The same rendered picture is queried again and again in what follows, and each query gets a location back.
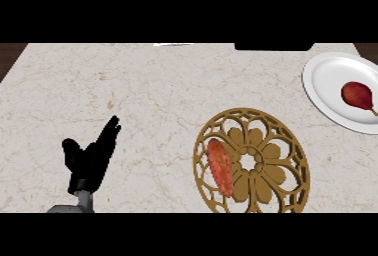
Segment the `dark red pear with stem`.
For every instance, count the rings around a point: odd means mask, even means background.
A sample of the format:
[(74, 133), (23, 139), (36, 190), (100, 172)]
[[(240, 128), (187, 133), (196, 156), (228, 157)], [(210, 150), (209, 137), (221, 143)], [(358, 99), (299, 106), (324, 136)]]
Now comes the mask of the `dark red pear with stem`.
[(342, 98), (351, 106), (371, 111), (378, 116), (378, 112), (374, 110), (373, 90), (365, 84), (355, 81), (348, 82), (342, 88)]

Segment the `white round plate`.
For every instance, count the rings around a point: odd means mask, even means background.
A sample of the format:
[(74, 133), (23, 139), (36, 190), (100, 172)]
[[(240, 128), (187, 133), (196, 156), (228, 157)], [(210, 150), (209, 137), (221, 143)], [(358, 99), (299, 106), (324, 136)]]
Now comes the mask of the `white round plate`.
[(302, 80), (309, 99), (324, 115), (348, 129), (378, 135), (378, 116), (370, 110), (352, 107), (342, 97), (348, 82), (365, 84), (378, 112), (378, 65), (349, 53), (323, 53), (305, 65)]

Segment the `black appliance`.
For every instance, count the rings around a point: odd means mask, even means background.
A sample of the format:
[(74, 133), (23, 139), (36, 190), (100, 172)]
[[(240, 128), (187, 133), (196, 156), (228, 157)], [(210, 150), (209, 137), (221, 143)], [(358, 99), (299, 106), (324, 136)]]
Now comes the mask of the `black appliance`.
[(235, 43), (240, 51), (308, 51), (315, 43)]

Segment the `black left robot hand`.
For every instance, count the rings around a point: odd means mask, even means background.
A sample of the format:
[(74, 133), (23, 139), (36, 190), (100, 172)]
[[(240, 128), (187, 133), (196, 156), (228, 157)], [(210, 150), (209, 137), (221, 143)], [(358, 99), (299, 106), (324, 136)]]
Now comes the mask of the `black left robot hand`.
[(95, 193), (101, 187), (110, 160), (117, 145), (117, 136), (122, 130), (120, 118), (113, 116), (98, 140), (83, 149), (77, 141), (67, 138), (63, 141), (66, 166), (71, 171), (69, 193), (79, 191)]

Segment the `gold openwork round placemat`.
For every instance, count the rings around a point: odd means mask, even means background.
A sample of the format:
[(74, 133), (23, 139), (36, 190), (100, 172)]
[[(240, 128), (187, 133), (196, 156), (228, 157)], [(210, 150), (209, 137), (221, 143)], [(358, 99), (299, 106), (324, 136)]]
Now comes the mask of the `gold openwork round placemat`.
[[(234, 194), (206, 180), (212, 173), (207, 140), (221, 139), (231, 154)], [(284, 123), (266, 112), (234, 108), (206, 123), (194, 147), (194, 176), (213, 212), (231, 212), (231, 203), (249, 202), (246, 212), (262, 213), (262, 204), (278, 200), (278, 212), (303, 211), (311, 192), (311, 170), (300, 142)]]

